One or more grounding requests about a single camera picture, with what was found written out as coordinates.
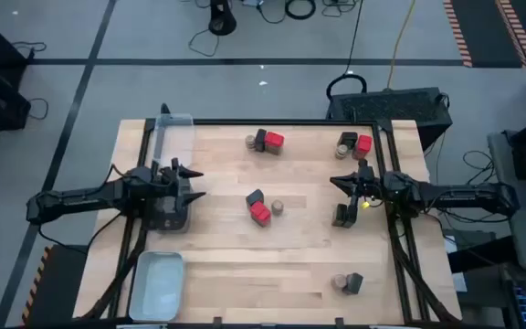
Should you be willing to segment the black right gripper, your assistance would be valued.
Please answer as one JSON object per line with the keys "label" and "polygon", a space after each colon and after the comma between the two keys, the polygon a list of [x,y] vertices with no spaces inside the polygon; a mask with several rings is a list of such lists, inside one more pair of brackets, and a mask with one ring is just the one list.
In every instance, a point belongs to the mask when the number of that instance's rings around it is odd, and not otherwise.
{"label": "black right gripper", "polygon": [[364,201],[367,201],[370,207],[379,207],[384,202],[380,180],[375,176],[373,168],[366,159],[358,161],[358,169],[355,173],[333,176],[330,181],[339,184],[341,191],[350,196],[349,206],[357,206],[358,210],[363,210]]}

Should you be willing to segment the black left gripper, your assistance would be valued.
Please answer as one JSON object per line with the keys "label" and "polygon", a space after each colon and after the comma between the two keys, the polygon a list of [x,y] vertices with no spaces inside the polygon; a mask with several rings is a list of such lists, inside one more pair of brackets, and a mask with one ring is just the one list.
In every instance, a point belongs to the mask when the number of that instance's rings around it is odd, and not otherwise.
{"label": "black left gripper", "polygon": [[153,200],[154,207],[179,207],[188,206],[196,199],[205,196],[206,192],[193,192],[182,194],[180,198],[179,176],[183,179],[190,179],[203,176],[203,173],[180,166],[177,157],[171,160],[171,165],[158,170],[160,190],[164,195],[159,195]]}

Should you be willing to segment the red smoked paprika tin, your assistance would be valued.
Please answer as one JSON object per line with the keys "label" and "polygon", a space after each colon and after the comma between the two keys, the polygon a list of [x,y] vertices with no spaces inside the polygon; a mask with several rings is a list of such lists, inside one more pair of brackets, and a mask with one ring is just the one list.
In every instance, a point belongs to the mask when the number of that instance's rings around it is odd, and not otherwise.
{"label": "red smoked paprika tin", "polygon": [[285,137],[283,135],[267,132],[264,138],[265,151],[270,154],[279,155],[282,152],[284,142]]}
{"label": "red smoked paprika tin", "polygon": [[256,201],[249,206],[249,213],[251,218],[261,227],[266,227],[271,222],[270,210],[261,202]]}
{"label": "red smoked paprika tin", "polygon": [[355,160],[361,160],[368,155],[372,149],[373,138],[368,135],[359,134],[356,144],[352,149],[352,157]]}

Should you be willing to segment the black plastic bin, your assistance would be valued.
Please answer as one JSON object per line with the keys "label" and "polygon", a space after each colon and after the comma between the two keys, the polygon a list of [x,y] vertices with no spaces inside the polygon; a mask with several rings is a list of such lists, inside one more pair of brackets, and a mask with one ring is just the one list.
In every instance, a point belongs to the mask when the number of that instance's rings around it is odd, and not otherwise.
{"label": "black plastic bin", "polygon": [[190,227],[190,207],[182,206],[173,196],[150,199],[142,225],[148,231],[185,233]]}

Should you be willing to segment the clear plastic bin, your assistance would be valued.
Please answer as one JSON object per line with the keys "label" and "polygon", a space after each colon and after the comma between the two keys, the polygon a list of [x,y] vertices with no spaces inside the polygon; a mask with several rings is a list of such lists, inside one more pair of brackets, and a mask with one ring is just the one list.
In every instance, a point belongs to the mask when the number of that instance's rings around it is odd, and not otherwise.
{"label": "clear plastic bin", "polygon": [[194,145],[194,118],[190,114],[161,114],[156,118],[152,160],[159,168],[169,166],[174,158],[180,165],[191,166]]}

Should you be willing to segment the black mesh computer tower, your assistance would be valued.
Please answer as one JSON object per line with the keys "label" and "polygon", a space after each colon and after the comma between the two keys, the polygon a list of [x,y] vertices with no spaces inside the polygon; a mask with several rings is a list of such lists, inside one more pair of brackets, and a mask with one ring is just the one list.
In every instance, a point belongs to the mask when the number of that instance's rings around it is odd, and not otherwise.
{"label": "black mesh computer tower", "polygon": [[439,88],[384,90],[334,95],[326,118],[335,121],[415,121],[422,149],[427,149],[451,125],[449,97]]}

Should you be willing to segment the white plastic bin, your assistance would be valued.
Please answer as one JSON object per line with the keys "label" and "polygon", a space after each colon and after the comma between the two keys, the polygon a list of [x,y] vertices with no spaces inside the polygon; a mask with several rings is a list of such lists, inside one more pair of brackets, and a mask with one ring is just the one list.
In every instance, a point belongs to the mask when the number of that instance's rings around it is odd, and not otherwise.
{"label": "white plastic bin", "polygon": [[131,285],[128,314],[135,322],[168,322],[181,305],[184,261],[177,252],[144,251]]}

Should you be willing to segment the black orange striped floor mat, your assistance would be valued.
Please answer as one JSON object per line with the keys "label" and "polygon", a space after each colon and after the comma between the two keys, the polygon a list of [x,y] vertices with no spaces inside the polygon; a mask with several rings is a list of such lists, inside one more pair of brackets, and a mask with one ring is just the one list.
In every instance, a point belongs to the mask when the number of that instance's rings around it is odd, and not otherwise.
{"label": "black orange striped floor mat", "polygon": [[63,324],[73,317],[81,277],[86,263],[85,245],[46,246],[31,284],[21,324]]}
{"label": "black orange striped floor mat", "polygon": [[464,66],[526,68],[526,36],[509,0],[443,0]]}

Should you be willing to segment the black stand base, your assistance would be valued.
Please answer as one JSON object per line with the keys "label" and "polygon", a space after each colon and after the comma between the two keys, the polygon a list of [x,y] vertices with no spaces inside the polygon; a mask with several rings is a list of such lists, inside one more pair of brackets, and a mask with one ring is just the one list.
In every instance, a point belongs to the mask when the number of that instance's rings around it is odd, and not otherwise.
{"label": "black stand base", "polygon": [[232,14],[231,0],[210,0],[210,21],[208,30],[216,36],[222,37],[233,33],[237,28],[237,21]]}

